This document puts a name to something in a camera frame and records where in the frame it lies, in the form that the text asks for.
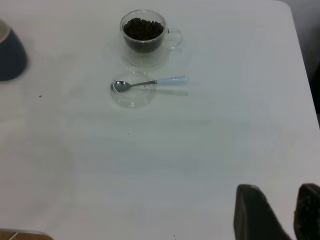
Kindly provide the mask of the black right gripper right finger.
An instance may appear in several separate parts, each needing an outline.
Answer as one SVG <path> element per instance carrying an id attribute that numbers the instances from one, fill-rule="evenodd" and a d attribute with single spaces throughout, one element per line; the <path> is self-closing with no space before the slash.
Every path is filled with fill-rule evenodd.
<path id="1" fill-rule="evenodd" d="M 304 183 L 300 186 L 293 228 L 297 240 L 320 239 L 320 187 L 318 185 Z"/>

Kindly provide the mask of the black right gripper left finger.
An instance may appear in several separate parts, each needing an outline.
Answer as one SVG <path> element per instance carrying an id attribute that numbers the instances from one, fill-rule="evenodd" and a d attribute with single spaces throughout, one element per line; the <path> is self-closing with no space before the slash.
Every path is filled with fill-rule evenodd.
<path id="1" fill-rule="evenodd" d="M 237 240 L 289 240 L 264 193 L 255 185 L 236 189 L 233 229 Z"/>

